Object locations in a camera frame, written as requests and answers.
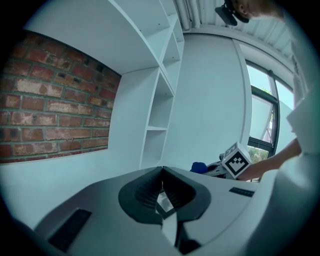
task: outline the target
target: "white wall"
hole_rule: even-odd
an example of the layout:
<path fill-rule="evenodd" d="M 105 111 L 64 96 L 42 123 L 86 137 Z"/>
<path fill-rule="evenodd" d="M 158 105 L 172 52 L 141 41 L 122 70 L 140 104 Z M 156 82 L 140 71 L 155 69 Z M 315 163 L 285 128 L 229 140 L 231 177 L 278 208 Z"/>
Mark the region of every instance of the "white wall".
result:
<path fill-rule="evenodd" d="M 161 163 L 190 170 L 193 162 L 208 165 L 218 161 L 220 153 L 241 140 L 246 97 L 242 67 L 232 39 L 186 34 L 184 40 Z M 251 94 L 247 100 L 251 105 Z M 247 125 L 246 141 L 249 131 Z"/>
<path fill-rule="evenodd" d="M 35 228 L 59 204 L 88 185 L 129 173 L 109 149 L 0 165 L 1 193 L 11 214 Z"/>

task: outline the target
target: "white shelving unit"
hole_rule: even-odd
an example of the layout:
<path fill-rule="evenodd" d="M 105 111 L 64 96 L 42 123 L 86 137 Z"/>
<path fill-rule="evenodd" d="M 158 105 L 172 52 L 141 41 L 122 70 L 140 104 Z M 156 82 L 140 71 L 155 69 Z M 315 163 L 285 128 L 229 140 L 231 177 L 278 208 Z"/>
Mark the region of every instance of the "white shelving unit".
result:
<path fill-rule="evenodd" d="M 122 75 L 104 168 L 155 166 L 170 129 L 184 49 L 173 0 L 52 0 L 24 28 L 74 47 Z"/>
<path fill-rule="evenodd" d="M 148 130 L 145 136 L 143 156 L 141 160 L 141 168 L 149 168 L 156 166 L 162 157 L 166 131 L 163 130 Z"/>
<path fill-rule="evenodd" d="M 162 63 L 163 72 L 167 77 L 173 92 L 175 93 L 180 73 L 181 56 L 174 33 L 172 33 L 170 36 Z"/>

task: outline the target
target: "window frame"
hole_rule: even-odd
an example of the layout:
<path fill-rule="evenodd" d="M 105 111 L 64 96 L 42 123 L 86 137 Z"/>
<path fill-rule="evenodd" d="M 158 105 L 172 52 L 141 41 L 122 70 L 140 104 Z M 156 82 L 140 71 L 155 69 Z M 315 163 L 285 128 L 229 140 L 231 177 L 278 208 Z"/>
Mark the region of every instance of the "window frame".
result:
<path fill-rule="evenodd" d="M 278 96 L 278 89 L 276 86 L 276 80 L 278 80 L 280 83 L 290 88 L 282 79 L 277 77 L 272 70 L 267 70 L 249 60 L 245 60 L 246 64 L 248 66 L 251 66 L 252 68 L 266 74 L 269 79 L 269 84 L 271 88 L 271 93 L 269 93 L 251 85 L 251 93 L 252 95 L 255 95 L 273 105 L 273 117 L 274 117 L 274 122 L 272 122 L 272 143 L 266 142 L 264 140 L 254 138 L 254 137 L 249 137 L 248 140 L 248 146 L 258 148 L 261 150 L 266 150 L 268 151 L 268 156 L 267 158 L 270 158 L 275 155 L 276 150 L 277 150 L 277 145 L 279 141 L 279 133 L 280 133 L 280 101 L 279 101 L 279 96 Z"/>

